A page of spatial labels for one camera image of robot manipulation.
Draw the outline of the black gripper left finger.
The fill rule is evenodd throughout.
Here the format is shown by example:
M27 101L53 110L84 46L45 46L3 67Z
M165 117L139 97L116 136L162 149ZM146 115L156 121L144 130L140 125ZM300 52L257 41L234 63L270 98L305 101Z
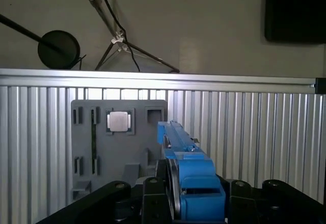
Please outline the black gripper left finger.
M141 184L113 181L44 218L40 223L171 223L167 163Z

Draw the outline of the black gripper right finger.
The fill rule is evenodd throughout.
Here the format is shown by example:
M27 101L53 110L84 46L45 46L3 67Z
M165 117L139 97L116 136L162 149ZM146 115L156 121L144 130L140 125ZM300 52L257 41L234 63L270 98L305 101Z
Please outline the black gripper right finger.
M325 223L325 206L283 181L220 180L228 223Z

